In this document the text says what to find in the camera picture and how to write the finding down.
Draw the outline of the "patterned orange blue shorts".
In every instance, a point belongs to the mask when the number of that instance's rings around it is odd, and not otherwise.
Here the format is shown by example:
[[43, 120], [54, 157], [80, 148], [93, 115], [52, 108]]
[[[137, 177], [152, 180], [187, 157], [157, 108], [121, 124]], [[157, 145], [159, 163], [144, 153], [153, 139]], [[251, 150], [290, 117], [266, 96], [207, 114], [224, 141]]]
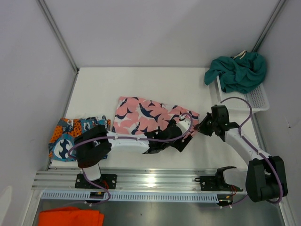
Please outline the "patterned orange blue shorts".
[[104, 115], [79, 119], [61, 118], [48, 144], [49, 158], [63, 162], [75, 161], [68, 156], [69, 149], [74, 146], [74, 139], [97, 125], [104, 125], [109, 130], [111, 121]]

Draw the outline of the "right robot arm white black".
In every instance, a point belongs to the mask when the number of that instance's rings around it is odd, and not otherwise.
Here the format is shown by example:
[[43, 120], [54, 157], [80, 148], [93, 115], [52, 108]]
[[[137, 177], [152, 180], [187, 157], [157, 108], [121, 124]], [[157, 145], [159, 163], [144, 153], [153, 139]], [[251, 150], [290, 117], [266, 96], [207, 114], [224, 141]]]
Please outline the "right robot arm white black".
[[231, 146], [247, 164], [247, 172], [237, 167], [219, 168], [216, 172], [215, 186], [225, 190], [235, 186], [247, 192], [253, 202], [267, 201], [278, 204], [287, 196], [287, 182], [284, 161], [279, 156], [271, 156], [260, 149], [242, 132], [242, 126], [231, 122], [224, 105], [215, 105], [211, 112], [195, 126], [203, 135], [215, 134]]

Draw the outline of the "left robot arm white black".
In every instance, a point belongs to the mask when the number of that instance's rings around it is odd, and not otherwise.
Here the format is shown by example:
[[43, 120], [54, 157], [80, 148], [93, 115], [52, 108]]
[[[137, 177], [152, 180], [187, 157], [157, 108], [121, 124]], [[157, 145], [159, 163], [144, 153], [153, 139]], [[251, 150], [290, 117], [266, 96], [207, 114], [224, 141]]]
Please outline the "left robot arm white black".
[[170, 146], [181, 152], [192, 139], [189, 134], [191, 128], [191, 120], [185, 117], [179, 122], [171, 120], [164, 130], [140, 135], [118, 134], [99, 125], [75, 138], [74, 147], [68, 155], [75, 158], [78, 167], [83, 170], [85, 182], [91, 188], [98, 188], [102, 183], [100, 161], [108, 153], [157, 154]]

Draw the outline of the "pink patterned shorts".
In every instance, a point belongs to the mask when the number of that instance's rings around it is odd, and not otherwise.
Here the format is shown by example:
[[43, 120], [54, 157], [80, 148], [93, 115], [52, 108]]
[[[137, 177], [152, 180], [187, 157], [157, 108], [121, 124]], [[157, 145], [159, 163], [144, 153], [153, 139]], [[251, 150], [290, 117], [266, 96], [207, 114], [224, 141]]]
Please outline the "pink patterned shorts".
[[164, 130], [170, 120], [179, 122], [183, 113], [189, 113], [193, 118], [193, 125], [197, 125], [199, 113], [179, 105], [164, 104], [142, 97], [120, 97], [112, 131], [139, 135], [157, 129]]

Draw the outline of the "teal green shorts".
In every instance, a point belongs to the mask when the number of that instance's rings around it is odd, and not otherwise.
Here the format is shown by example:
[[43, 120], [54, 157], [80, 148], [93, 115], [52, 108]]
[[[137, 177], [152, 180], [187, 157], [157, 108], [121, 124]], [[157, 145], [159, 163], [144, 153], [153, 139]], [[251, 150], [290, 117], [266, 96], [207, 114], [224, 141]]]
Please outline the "teal green shorts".
[[209, 85], [218, 78], [223, 92], [247, 94], [262, 84], [266, 75], [265, 57], [257, 52], [244, 50], [236, 56], [214, 59], [205, 72], [204, 83]]

